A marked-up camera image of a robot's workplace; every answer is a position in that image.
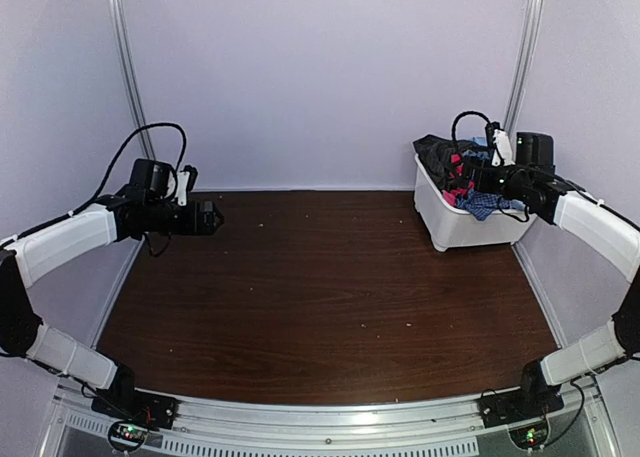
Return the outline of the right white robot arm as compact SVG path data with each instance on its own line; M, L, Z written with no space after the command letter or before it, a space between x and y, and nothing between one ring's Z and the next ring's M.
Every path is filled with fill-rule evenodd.
M576 343L525 366L512 407L519 417L535 417L551 401L551 392L585 374L604 370L639 354L639 227L577 184L555 173L554 140L519 132L511 147L496 130L487 139L487 159L462 153L462 175L474 189L521 202L528 214L586 243L611 263L629 289L610 320Z

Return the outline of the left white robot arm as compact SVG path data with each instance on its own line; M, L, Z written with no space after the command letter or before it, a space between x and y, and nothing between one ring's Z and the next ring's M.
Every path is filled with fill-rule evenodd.
M106 406L123 421L144 410L138 392L120 379L122 365L46 324L29 300L28 289L40 278L100 247L126 239L143 240L151 233L208 236L224 223L211 201L197 201L190 192L195 167L176 170L168 163L135 161L130 179L116 194L102 195L78 212L43 224L33 232L1 244L1 350L9 358L42 364L105 392Z

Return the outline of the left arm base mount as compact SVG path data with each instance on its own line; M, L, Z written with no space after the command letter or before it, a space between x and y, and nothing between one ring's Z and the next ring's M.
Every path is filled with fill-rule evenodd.
M120 366L108 389L97 389L91 409L109 417L132 420L151 430L171 430L178 402L175 398L137 390L135 374Z

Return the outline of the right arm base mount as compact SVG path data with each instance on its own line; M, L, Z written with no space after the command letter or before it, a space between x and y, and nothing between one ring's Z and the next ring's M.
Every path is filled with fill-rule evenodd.
M477 399L478 411L485 428L542 418L564 408L559 391L560 385L548 384L540 362L533 361L523 368L518 388L482 391Z

